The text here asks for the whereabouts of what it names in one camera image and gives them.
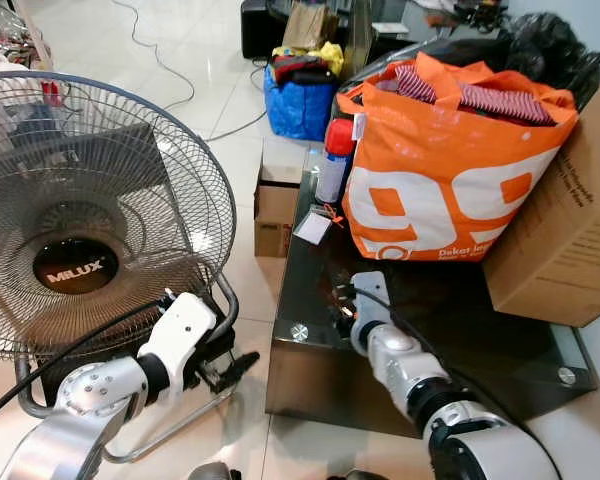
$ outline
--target white wall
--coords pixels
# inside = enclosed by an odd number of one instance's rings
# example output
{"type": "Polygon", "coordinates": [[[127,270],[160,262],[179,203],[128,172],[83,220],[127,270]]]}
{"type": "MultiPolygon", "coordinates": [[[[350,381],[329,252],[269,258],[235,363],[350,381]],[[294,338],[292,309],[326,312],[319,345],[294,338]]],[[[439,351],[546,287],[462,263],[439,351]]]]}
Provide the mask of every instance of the white wall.
{"type": "Polygon", "coordinates": [[[590,50],[600,51],[600,0],[509,0],[509,13],[552,12],[569,22],[590,50]]]}
{"type": "MultiPolygon", "coordinates": [[[[510,0],[509,10],[514,16],[556,13],[589,49],[600,51],[600,0],[510,0]]],[[[600,318],[581,334],[600,377],[600,318]]],[[[535,419],[530,426],[554,456],[564,480],[600,479],[600,391],[535,419]]]]}

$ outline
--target fan stand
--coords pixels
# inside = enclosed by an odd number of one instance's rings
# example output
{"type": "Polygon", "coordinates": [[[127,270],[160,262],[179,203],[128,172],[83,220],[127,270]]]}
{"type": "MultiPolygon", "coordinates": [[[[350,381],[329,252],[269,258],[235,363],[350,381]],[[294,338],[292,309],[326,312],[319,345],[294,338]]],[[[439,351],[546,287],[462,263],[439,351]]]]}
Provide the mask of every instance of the fan stand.
{"type": "MultiPolygon", "coordinates": [[[[217,284],[223,296],[226,298],[229,307],[227,314],[225,315],[224,319],[216,326],[213,334],[209,337],[208,342],[216,340],[228,333],[231,327],[233,326],[233,323],[235,322],[236,318],[238,317],[238,298],[233,289],[231,288],[231,285],[229,285],[229,282],[227,281],[226,277],[222,273],[218,275],[217,284]]],[[[29,359],[26,355],[20,355],[16,357],[15,374],[17,381],[20,381],[23,378],[25,378],[30,373],[30,370],[31,368],[29,366],[29,359]]],[[[222,392],[217,393],[205,405],[194,410],[187,417],[183,418],[179,422],[176,422],[171,427],[165,429],[162,433],[154,437],[142,447],[138,447],[125,455],[113,455],[106,448],[104,448],[104,458],[111,463],[119,464],[133,462],[144,457],[145,455],[148,455],[149,453],[153,452],[156,448],[164,444],[167,440],[176,435],[178,432],[183,430],[185,427],[187,427],[188,425],[190,425],[209,411],[218,407],[225,400],[230,398],[235,393],[236,388],[237,384],[232,385],[231,387],[226,388],[222,392]]],[[[45,418],[53,410],[53,407],[40,405],[33,398],[31,385],[29,385],[27,388],[25,388],[18,394],[18,402],[20,403],[21,408],[26,413],[36,418],[45,418]]]]}

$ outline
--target red cap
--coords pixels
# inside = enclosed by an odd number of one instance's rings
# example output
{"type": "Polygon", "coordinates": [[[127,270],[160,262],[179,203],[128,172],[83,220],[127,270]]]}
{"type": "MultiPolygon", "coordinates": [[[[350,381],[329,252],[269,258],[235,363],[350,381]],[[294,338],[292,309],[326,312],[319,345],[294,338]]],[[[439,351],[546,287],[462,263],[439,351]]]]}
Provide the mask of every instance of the red cap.
{"type": "Polygon", "coordinates": [[[334,155],[351,155],[356,145],[351,140],[353,133],[353,121],[345,118],[334,118],[327,127],[324,139],[324,148],[334,155]]]}

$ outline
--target striped cloth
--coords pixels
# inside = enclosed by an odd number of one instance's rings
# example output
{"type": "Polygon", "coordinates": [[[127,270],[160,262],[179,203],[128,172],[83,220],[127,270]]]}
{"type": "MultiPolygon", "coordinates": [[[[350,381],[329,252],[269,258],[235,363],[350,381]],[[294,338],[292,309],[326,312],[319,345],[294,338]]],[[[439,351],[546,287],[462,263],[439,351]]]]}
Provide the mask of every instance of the striped cloth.
{"type": "MultiPolygon", "coordinates": [[[[421,102],[435,103],[436,93],[416,73],[412,65],[396,68],[397,93],[421,102]]],[[[555,121],[540,102],[527,92],[502,91],[477,85],[460,84],[462,99],[460,105],[476,109],[492,116],[502,116],[511,120],[535,125],[555,125],[555,121]]]]}

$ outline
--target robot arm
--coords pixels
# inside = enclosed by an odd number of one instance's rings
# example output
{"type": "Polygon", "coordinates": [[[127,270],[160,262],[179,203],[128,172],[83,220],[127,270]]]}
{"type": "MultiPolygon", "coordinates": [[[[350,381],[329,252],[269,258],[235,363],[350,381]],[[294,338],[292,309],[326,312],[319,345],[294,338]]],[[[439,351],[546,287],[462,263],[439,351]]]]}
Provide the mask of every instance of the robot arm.
{"type": "Polygon", "coordinates": [[[154,401],[178,400],[187,360],[212,333],[216,317],[190,293],[172,300],[137,359],[84,365],[63,380],[51,414],[20,442],[1,480],[93,478],[105,445],[124,423],[154,401]]]}
{"type": "MultiPolygon", "coordinates": [[[[389,303],[382,273],[359,273],[352,280],[389,303]]],[[[437,479],[558,480],[533,438],[458,389],[434,355],[391,323],[386,309],[359,294],[356,307],[352,344],[427,442],[437,479]]]]}

